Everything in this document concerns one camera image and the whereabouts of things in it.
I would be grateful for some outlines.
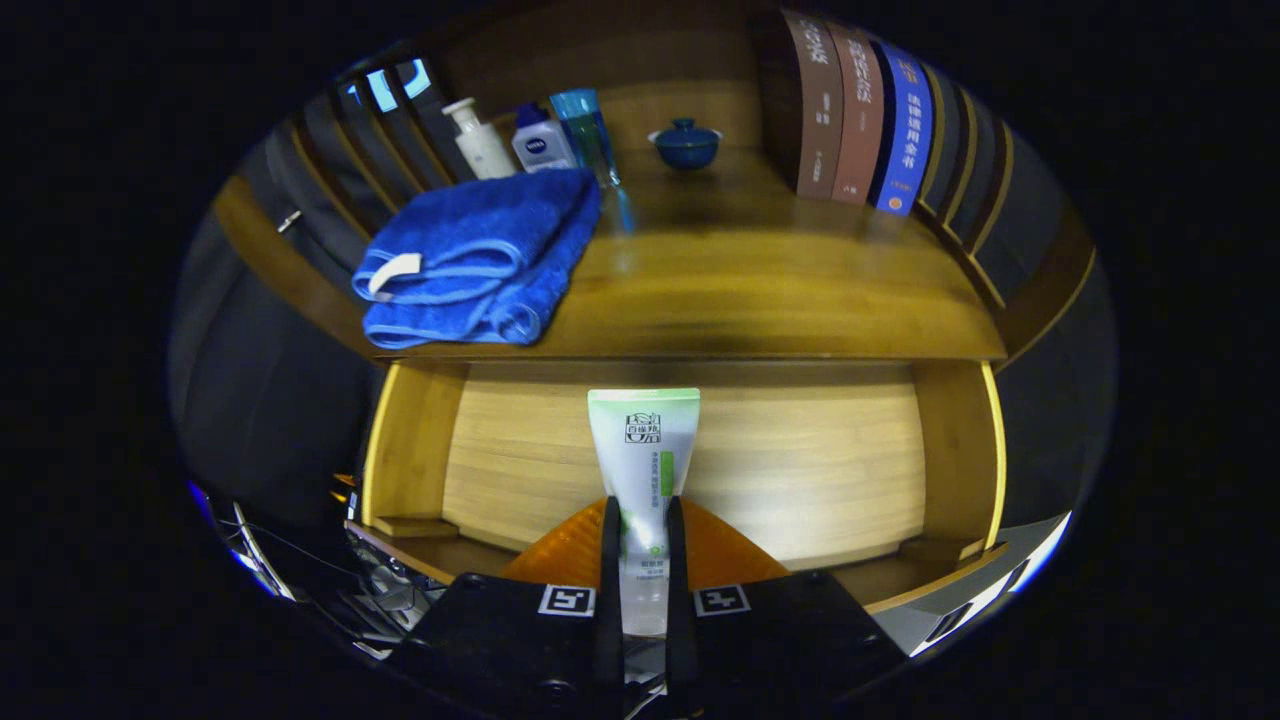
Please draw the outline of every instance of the bolt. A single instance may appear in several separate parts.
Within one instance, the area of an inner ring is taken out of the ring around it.
[[[568,707],[577,701],[577,689],[564,680],[543,680],[538,684],[538,694],[554,710]]]

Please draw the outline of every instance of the nivea bottle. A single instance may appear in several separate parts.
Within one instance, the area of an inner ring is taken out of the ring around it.
[[[511,140],[511,146],[526,172],[577,167],[573,149],[570,147],[561,124],[539,108],[538,102],[526,102],[516,110],[516,126],[518,129]]]

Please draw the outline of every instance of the wooden shelf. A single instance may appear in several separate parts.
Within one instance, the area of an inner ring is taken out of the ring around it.
[[[915,218],[796,197],[754,149],[677,173],[618,156],[604,217],[531,347],[434,342],[389,357],[1000,360],[960,266]]]
[[[435,575],[492,570],[603,496],[588,389],[680,386],[703,391],[685,495],[787,569],[883,559],[868,582],[893,594],[992,547],[998,400],[989,364],[957,360],[404,359],[374,421],[361,524]]]
[[[440,518],[518,551],[603,497],[593,387],[701,388],[685,496],[788,570],[893,552],[923,530],[924,443],[905,364],[477,364]]]

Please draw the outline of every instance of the orange base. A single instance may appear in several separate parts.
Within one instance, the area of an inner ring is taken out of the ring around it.
[[[527,583],[600,587],[600,498],[561,523],[511,561],[503,577]],[[681,498],[690,589],[755,583],[788,575],[786,568],[709,510]]]

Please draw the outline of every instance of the book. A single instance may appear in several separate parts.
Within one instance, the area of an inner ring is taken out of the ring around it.
[[[929,83],[910,55],[883,40],[873,40],[873,49],[888,68],[884,78],[890,88],[884,91],[884,124],[892,117],[892,128],[886,128],[888,154],[883,168],[872,181],[874,205],[896,215],[911,211],[920,181],[929,163],[929,143],[933,140],[933,97]]]
[[[863,31],[827,23],[845,83],[844,131],[832,200],[864,205],[879,160],[884,123],[884,83],[879,61]]]
[[[844,132],[844,79],[826,26],[791,10],[749,24],[765,149],[801,197],[831,199]]]

